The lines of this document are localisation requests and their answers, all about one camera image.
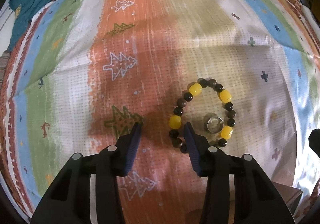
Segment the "bedsheet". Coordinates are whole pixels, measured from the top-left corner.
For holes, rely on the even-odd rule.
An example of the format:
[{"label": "bedsheet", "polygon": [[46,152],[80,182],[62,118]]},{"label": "bedsheet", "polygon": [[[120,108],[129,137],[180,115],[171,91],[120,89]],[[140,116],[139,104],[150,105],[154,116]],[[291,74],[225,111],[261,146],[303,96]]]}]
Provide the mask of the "bedsheet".
[{"label": "bedsheet", "polygon": [[[273,181],[302,188],[298,222],[320,178],[307,140],[319,127],[319,73],[299,0],[54,0],[8,62],[0,167],[32,216],[74,152],[98,153],[143,122],[133,169],[118,178],[126,222],[197,223],[206,179],[172,147],[168,120],[188,85],[212,77],[237,112],[224,151],[250,153]],[[224,109],[206,88],[182,120],[213,141],[211,112]]]}]

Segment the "black cross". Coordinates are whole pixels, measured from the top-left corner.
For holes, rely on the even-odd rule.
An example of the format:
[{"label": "black cross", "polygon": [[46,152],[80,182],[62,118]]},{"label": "black cross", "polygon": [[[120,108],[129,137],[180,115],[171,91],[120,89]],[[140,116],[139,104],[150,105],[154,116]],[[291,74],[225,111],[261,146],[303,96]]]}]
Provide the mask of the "black cross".
[{"label": "black cross", "polygon": [[262,71],[261,79],[264,79],[264,81],[267,82],[267,78],[269,78],[269,76],[265,73],[265,71]]}]

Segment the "bracelet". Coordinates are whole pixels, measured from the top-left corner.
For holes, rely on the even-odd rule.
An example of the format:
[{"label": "bracelet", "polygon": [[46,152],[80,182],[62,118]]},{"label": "bracelet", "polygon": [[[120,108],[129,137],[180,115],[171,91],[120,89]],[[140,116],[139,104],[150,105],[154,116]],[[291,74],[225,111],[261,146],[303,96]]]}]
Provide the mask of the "bracelet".
[{"label": "bracelet", "polygon": [[227,111],[226,115],[229,118],[226,122],[226,125],[223,126],[221,130],[219,130],[219,135],[221,138],[218,140],[216,145],[218,145],[219,147],[225,147],[227,145],[227,140],[230,139],[232,135],[232,128],[236,124],[236,121],[234,120],[236,112],[233,110],[233,104],[231,102],[232,97],[230,92],[225,90],[222,84],[217,83],[215,79],[201,79],[199,83],[195,83],[189,88],[189,92],[186,92],[183,95],[183,98],[178,98],[177,107],[175,107],[173,110],[174,115],[172,115],[169,119],[169,126],[171,128],[171,130],[169,131],[169,137],[172,140],[172,145],[175,148],[179,148],[183,154],[188,153],[186,144],[182,141],[181,138],[178,138],[178,129],[181,127],[181,116],[183,115],[183,108],[187,105],[187,102],[192,101],[194,96],[199,95],[202,92],[202,89],[208,86],[217,92],[219,99],[224,103],[224,108]]}]

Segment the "bead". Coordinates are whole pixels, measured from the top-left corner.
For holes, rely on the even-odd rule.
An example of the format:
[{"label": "bead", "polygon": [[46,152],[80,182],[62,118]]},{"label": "bead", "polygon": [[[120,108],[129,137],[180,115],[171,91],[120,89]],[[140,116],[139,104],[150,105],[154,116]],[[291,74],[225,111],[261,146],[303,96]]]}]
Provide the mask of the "bead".
[{"label": "bead", "polygon": [[236,124],[236,121],[233,118],[228,119],[227,125],[230,127],[234,127]]},{"label": "bead", "polygon": [[202,92],[202,87],[200,84],[195,83],[189,88],[189,92],[193,95],[196,96]]},{"label": "bead", "polygon": [[185,101],[190,102],[190,101],[192,101],[192,99],[193,99],[193,95],[192,95],[190,92],[186,92],[186,93],[183,95],[183,98],[185,99]]},{"label": "bead", "polygon": [[177,138],[179,136],[179,131],[176,129],[171,129],[169,131],[169,137],[171,138]]},{"label": "bead", "polygon": [[182,116],[183,114],[183,108],[181,107],[175,107],[173,110],[173,114],[177,115],[177,116]]},{"label": "bead", "polygon": [[208,86],[208,81],[205,79],[202,79],[199,81],[199,84],[201,85],[202,88],[206,88]]},{"label": "bead", "polygon": [[226,109],[226,111],[231,111],[233,109],[233,104],[232,102],[228,102],[224,105],[224,108]]},{"label": "bead", "polygon": [[227,112],[227,117],[228,118],[234,118],[235,116],[236,116],[236,112],[234,110]]},{"label": "bead", "polygon": [[227,145],[227,141],[224,138],[220,138],[218,141],[218,145],[220,147],[225,147]]},{"label": "bead", "polygon": [[208,81],[208,86],[209,86],[210,88],[214,88],[216,84],[217,84],[217,81],[216,81],[215,79],[210,79],[210,80]]},{"label": "bead", "polygon": [[231,101],[232,97],[231,97],[230,92],[228,92],[227,90],[223,90],[222,92],[219,93],[219,99],[223,103],[228,103]]},{"label": "bead", "polygon": [[181,117],[172,115],[169,120],[169,127],[172,129],[178,129],[181,126]]},{"label": "bead", "polygon": [[187,105],[187,102],[185,101],[184,98],[178,98],[177,99],[177,106],[184,108]]},{"label": "bead", "polygon": [[183,141],[181,138],[172,139],[172,145],[175,148],[179,148],[183,145]]},{"label": "bead", "polygon": [[226,140],[228,140],[232,135],[233,129],[229,126],[224,126],[220,132],[220,136]]},{"label": "bead", "polygon": [[223,86],[222,84],[218,83],[217,85],[215,85],[214,90],[216,92],[222,92],[223,91]]},{"label": "bead", "polygon": [[180,147],[180,151],[181,151],[182,154],[187,154],[187,153],[188,153],[187,145],[186,145],[186,144],[183,144],[183,145]]}]

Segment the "yellow bead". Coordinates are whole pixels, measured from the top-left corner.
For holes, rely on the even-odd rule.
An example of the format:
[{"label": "yellow bead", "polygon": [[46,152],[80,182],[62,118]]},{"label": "yellow bead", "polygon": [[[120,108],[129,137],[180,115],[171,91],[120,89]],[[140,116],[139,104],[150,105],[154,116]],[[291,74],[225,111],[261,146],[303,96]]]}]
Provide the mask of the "yellow bead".
[{"label": "yellow bead", "polygon": [[218,96],[223,103],[228,103],[232,100],[231,94],[227,90],[223,90],[218,94]]},{"label": "yellow bead", "polygon": [[228,140],[232,135],[233,129],[229,126],[224,126],[220,132],[220,136],[226,140]]},{"label": "yellow bead", "polygon": [[193,95],[196,96],[202,92],[202,87],[200,84],[195,83],[189,88],[189,92]]},{"label": "yellow bead", "polygon": [[178,129],[181,126],[181,117],[172,115],[169,120],[169,127],[172,129]]}]

